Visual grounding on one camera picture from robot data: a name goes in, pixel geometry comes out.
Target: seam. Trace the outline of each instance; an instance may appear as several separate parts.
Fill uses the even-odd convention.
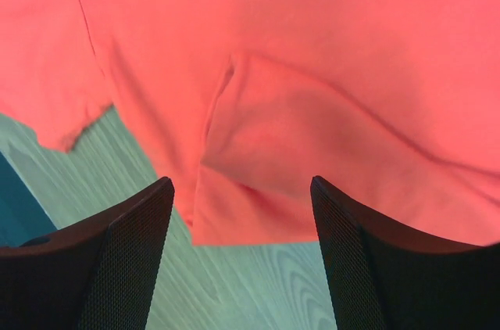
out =
[[[85,15],[84,6],[83,6],[81,0],[77,0],[77,1],[78,1],[78,5],[80,6],[81,15],[82,15],[83,20],[84,20],[84,26],[85,26],[85,30],[87,31],[88,42],[91,46],[92,54],[93,54],[94,59],[95,59],[95,64],[97,65],[97,67],[101,71],[102,76],[105,76],[104,71],[102,70],[101,66],[99,65],[99,61],[98,61],[97,55],[95,53],[94,42],[92,41],[91,32],[90,32],[90,29],[88,27],[88,19],[87,19],[87,16]]]

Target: black mesh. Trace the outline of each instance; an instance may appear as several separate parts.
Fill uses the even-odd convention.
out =
[[[0,249],[0,329],[145,328],[172,204],[162,178],[45,244]]]
[[[145,328],[170,219],[163,191],[110,226],[78,330]]]
[[[500,329],[500,244],[425,234],[322,178],[311,193],[339,330]]]
[[[363,241],[354,219],[326,194],[313,187],[316,228],[334,306],[341,330],[385,330]]]

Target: red fabric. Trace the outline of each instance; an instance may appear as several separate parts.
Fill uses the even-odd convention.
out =
[[[488,244],[499,18],[498,0],[2,0],[0,111],[67,150],[113,103],[195,245],[316,240],[317,174]]]

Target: wood grain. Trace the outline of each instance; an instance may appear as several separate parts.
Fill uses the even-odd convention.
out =
[[[113,109],[68,155],[0,115],[0,150],[58,228],[156,179]],[[336,329],[319,244],[195,248],[174,212],[147,329]]]

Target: dark teal object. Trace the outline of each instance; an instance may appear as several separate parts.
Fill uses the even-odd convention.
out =
[[[0,246],[20,246],[56,228],[0,154]]]

